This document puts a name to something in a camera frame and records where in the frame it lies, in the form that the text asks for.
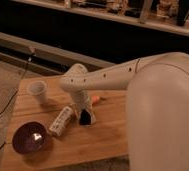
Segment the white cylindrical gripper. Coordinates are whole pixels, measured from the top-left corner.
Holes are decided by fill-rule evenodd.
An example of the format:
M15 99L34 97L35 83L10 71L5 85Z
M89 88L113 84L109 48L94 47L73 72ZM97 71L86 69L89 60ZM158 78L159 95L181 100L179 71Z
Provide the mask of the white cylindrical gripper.
M91 96L86 90L71 92L70 97L75 106L77 118L80 125L92 125L96 122L93 112Z

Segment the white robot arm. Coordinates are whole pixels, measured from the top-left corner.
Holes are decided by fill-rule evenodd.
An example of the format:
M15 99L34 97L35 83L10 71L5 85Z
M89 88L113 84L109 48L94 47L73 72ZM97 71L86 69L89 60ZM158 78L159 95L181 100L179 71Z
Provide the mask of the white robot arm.
M189 55L139 58L87 72L76 64L60 86L78 106L82 90L126 91L131 171L189 171Z

